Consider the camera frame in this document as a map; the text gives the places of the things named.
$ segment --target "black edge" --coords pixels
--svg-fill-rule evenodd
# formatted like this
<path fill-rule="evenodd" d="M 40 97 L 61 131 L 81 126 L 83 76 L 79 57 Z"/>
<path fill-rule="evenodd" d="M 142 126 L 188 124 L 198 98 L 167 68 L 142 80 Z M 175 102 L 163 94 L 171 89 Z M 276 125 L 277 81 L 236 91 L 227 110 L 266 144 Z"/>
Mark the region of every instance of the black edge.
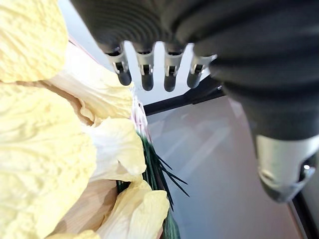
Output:
<path fill-rule="evenodd" d="M 307 235 L 307 239 L 318 239 L 319 232 L 302 193 L 298 193 L 295 196 L 293 204 Z"/>
<path fill-rule="evenodd" d="M 195 89 L 190 89 L 185 94 L 158 101 L 144 106 L 146 116 L 172 110 L 178 107 L 198 104 L 209 101 L 225 94 L 220 90 L 220 83 L 210 76 L 204 78 Z"/>

